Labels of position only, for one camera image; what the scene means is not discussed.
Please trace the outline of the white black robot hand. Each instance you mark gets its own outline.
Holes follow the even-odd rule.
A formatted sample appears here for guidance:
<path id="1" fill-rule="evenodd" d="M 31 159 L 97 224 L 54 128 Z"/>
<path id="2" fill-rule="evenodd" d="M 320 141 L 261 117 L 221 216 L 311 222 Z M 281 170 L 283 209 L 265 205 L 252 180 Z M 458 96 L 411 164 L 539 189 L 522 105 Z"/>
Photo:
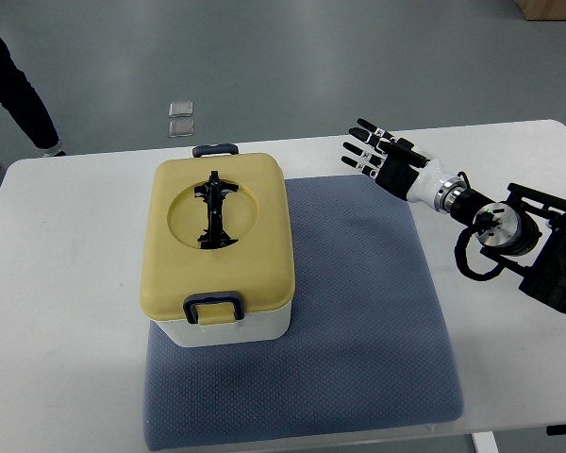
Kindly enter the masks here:
<path id="1" fill-rule="evenodd" d="M 344 142 L 343 147 L 353 157 L 342 156 L 341 161 L 401 200 L 432 203 L 437 189 L 422 198 L 417 196 L 416 191 L 418 182 L 425 182 L 427 172 L 436 170 L 435 158 L 414 143 L 398 138 L 363 118 L 358 118 L 357 123 L 358 126 L 351 127 L 348 132 L 370 149 L 363 150 Z"/>

